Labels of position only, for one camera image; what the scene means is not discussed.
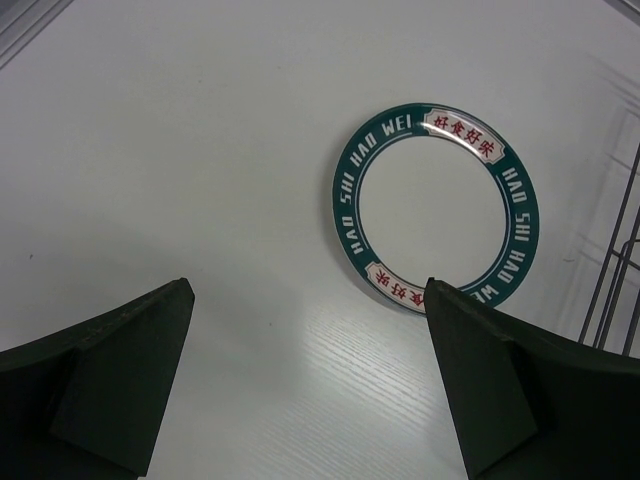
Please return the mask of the green rimmed white plate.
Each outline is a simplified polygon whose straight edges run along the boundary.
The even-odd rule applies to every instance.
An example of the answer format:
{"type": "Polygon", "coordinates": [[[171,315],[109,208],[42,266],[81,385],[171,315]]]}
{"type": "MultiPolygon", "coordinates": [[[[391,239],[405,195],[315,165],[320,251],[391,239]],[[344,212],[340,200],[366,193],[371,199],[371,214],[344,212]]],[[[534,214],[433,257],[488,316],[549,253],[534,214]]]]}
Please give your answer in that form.
{"type": "Polygon", "coordinates": [[[495,129],[462,110],[410,103],[346,142],[331,188],[339,243],[384,299],[422,314],[442,279],[490,306],[533,264],[540,214],[532,180],[495,129]]]}

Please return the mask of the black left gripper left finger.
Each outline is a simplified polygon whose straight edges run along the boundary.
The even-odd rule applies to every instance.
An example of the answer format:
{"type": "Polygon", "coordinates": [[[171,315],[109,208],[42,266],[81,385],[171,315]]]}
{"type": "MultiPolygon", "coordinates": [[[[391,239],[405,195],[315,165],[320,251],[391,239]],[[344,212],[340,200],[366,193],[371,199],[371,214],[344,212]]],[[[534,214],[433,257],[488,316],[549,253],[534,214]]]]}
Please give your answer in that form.
{"type": "Polygon", "coordinates": [[[3,351],[2,478],[145,477],[194,304],[180,278],[3,351]]]}

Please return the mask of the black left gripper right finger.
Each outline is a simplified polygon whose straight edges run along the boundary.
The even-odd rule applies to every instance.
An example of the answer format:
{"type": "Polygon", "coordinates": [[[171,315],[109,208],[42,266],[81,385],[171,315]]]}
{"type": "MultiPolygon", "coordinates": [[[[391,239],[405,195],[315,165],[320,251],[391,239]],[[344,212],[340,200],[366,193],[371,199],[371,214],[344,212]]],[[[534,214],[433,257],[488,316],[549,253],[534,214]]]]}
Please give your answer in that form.
{"type": "Polygon", "coordinates": [[[638,478],[637,359],[568,340],[434,278],[424,305],[469,478],[638,478]]]}

